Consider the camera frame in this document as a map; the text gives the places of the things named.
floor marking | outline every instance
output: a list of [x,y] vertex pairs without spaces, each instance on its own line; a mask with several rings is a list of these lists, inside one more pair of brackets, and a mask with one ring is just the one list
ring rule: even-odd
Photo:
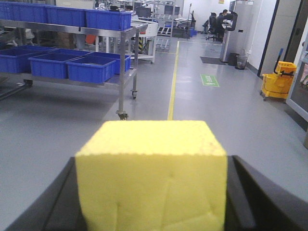
[[[206,43],[203,43],[203,42],[178,41],[178,43],[177,43],[177,51],[175,53],[175,61],[174,61],[174,69],[173,69],[173,79],[172,79],[170,101],[169,101],[169,109],[168,109],[168,120],[173,120],[174,100],[175,100],[175,85],[176,85],[176,81],[177,81],[177,71],[178,71],[178,62],[179,62],[180,42],[206,44]],[[217,82],[215,77],[214,77],[214,79],[215,79],[216,83],[208,84],[206,86],[213,85],[213,87],[219,87],[219,84],[218,84],[218,82]]]
[[203,86],[217,87],[219,88],[219,84],[214,75],[201,74],[200,75]]
[[168,110],[168,120],[173,120],[175,84],[177,81],[177,70],[178,70],[178,61],[179,61],[179,47],[180,47],[180,41],[178,41],[178,44],[177,44],[177,52],[176,52],[175,61],[174,61],[173,79],[172,79],[172,85],[171,85],[171,94],[170,94],[169,110]]

black-and-yellow striped post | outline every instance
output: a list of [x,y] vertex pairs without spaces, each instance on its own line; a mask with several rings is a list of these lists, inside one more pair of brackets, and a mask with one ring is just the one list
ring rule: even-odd
[[143,50],[143,38],[139,38],[138,40],[138,51],[142,52]]

sponge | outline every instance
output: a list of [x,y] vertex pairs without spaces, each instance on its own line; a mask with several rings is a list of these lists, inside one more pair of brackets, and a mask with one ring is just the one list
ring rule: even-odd
[[76,154],[89,231],[224,230],[227,156],[203,121],[110,121]]

yellow mop bucket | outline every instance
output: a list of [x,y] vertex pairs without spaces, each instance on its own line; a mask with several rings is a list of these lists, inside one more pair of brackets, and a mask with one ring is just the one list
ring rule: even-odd
[[264,94],[264,97],[286,99],[292,82],[292,76],[263,74],[262,93]]
[[260,95],[267,97],[286,99],[293,82],[293,75],[296,71],[296,65],[290,62],[279,61],[283,49],[280,50],[279,56],[274,67],[273,74],[263,74],[262,90]]

gray epoxy floor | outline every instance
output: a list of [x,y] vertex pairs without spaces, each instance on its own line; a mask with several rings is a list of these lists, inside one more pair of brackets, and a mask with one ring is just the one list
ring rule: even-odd
[[[167,119],[178,40],[174,119],[204,120],[229,155],[241,156],[308,201],[305,131],[286,113],[286,104],[263,102],[261,80],[250,70],[201,62],[200,56],[219,57],[219,42],[203,35],[173,38],[155,64],[140,61],[137,99],[131,98],[131,84],[125,89],[129,119]],[[215,75],[220,87],[203,86],[200,74]],[[0,92],[11,84],[0,85]],[[0,101],[0,230],[44,191],[104,121],[118,120],[116,109],[115,91],[41,82]]]

